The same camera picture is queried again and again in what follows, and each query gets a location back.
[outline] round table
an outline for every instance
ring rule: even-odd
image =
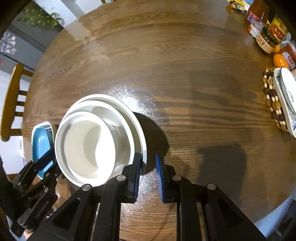
[[[22,133],[59,124],[78,99],[114,96],[136,112],[148,147],[134,205],[123,205],[120,237],[171,240],[176,206],[161,203],[155,154],[193,183],[215,183],[253,221],[295,187],[296,140],[278,130],[262,92],[271,56],[260,52],[244,16],[223,0],[120,0],[68,25],[34,73]],[[57,186],[60,206],[73,190]]]

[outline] wooden chair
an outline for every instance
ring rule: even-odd
[[[23,112],[16,111],[16,106],[25,106],[25,102],[17,100],[18,95],[27,95],[26,91],[20,90],[20,78],[23,74],[33,76],[32,72],[24,70],[23,65],[18,63],[13,69],[2,111],[0,136],[4,142],[9,141],[11,136],[22,135],[21,129],[11,129],[11,126],[15,116],[23,116]]]

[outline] silver bolt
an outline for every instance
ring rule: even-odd
[[[179,175],[175,175],[175,176],[173,176],[173,180],[174,180],[174,181],[181,181],[181,179],[182,179],[182,177],[179,176]]]
[[[207,185],[207,188],[210,189],[210,190],[215,190],[216,189],[216,186],[215,186],[215,184],[209,183]]]
[[[90,190],[91,189],[91,185],[89,185],[89,184],[84,184],[83,186],[82,186],[82,190],[83,191],[88,191],[88,190]]]
[[[119,176],[117,176],[117,181],[124,181],[125,179],[126,179],[126,176],[124,176],[124,175],[119,175]]]

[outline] bottle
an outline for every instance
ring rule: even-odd
[[[254,19],[259,23],[266,24],[269,15],[269,7],[262,0],[254,0],[247,12],[246,23],[249,26]]]

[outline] orange fruit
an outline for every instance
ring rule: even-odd
[[[272,53],[279,53],[280,50],[281,50],[281,46],[278,44],[276,48],[272,51]]]
[[[279,53],[277,53],[277,54],[274,55],[273,62],[274,62],[274,66],[276,68],[280,68],[280,67],[289,68],[289,65],[288,65],[287,61]]]

